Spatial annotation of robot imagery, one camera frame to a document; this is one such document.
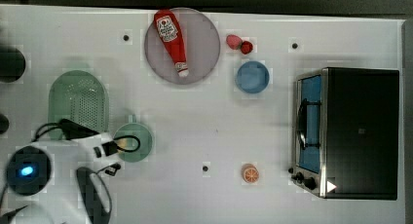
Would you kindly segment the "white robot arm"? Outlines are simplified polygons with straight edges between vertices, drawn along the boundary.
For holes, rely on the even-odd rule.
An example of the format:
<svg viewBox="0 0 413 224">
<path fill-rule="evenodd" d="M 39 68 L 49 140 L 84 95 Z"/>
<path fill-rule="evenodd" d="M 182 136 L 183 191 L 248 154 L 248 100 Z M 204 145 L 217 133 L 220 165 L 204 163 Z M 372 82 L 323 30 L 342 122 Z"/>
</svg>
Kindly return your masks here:
<svg viewBox="0 0 413 224">
<path fill-rule="evenodd" d="M 111 136 L 70 120 L 41 126 L 9 156 L 1 192 L 1 224 L 109 224 L 112 199 L 99 176 L 114 176 L 120 155 L 140 139 Z"/>
</svg>

